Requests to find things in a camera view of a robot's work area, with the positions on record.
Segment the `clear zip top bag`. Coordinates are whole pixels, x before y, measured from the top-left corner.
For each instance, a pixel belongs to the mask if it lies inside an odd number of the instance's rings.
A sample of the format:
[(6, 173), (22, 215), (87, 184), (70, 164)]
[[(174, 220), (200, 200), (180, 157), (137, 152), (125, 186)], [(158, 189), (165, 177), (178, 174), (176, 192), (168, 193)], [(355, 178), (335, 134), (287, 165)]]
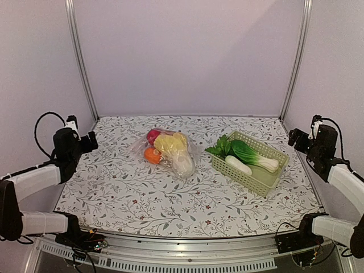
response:
[(136, 140), (130, 152), (151, 164), (169, 168), (181, 179), (188, 179), (195, 172), (200, 148), (179, 131), (156, 128)]

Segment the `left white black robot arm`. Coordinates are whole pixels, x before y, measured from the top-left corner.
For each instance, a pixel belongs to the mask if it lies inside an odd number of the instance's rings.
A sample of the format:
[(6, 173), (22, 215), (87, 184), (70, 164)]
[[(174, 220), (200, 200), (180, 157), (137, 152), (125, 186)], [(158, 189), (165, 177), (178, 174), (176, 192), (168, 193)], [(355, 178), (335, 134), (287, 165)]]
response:
[(19, 209), (19, 203), (30, 195), (69, 181), (81, 155), (98, 148), (93, 131), (79, 136), (72, 127), (58, 130), (53, 143), (55, 148), (50, 161), (1, 178), (1, 238), (16, 241), (29, 235), (55, 234), (59, 244), (99, 252), (105, 246), (105, 237), (96, 230), (82, 231), (77, 216)]

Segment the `orange fruit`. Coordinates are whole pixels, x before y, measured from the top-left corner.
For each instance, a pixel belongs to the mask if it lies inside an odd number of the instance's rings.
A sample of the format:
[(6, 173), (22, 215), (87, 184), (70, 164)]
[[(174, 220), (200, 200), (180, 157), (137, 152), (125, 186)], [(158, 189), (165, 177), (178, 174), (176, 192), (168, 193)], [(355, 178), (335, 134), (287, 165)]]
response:
[(144, 151), (144, 158), (152, 164), (159, 164), (162, 154), (155, 147), (147, 147)]

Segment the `yellow napa cabbage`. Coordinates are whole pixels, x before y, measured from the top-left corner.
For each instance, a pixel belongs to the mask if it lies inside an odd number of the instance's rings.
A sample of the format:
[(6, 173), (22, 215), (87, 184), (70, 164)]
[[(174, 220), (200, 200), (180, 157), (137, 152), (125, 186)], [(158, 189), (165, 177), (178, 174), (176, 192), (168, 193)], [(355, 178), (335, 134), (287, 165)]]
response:
[(195, 165), (184, 134), (162, 132), (154, 141), (154, 147), (170, 162), (171, 168), (180, 178), (188, 178), (194, 173)]

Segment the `red bell pepper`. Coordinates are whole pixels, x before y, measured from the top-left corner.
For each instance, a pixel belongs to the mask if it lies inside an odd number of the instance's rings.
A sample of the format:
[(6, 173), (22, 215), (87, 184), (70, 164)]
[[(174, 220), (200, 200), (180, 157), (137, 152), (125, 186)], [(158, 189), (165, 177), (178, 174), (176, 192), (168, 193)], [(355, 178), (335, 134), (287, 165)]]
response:
[(156, 140), (156, 138), (162, 133), (161, 130), (159, 129), (152, 129), (147, 133), (147, 141), (150, 145), (154, 145), (154, 141)]

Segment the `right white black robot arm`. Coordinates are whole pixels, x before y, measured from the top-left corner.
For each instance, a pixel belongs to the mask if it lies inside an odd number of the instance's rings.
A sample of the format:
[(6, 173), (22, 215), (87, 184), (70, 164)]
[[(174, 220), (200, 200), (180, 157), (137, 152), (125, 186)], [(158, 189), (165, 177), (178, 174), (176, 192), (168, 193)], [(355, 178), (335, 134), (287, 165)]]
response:
[[(314, 172), (338, 189), (363, 214), (363, 179), (346, 160), (335, 157), (337, 138), (335, 128), (317, 121), (308, 134), (299, 129), (291, 130), (288, 144), (305, 154), (306, 159), (313, 163)], [(355, 224), (325, 213), (306, 214), (294, 236), (294, 243), (299, 248), (306, 248), (316, 236), (338, 242), (349, 248), (355, 258), (363, 258), (363, 218)]]

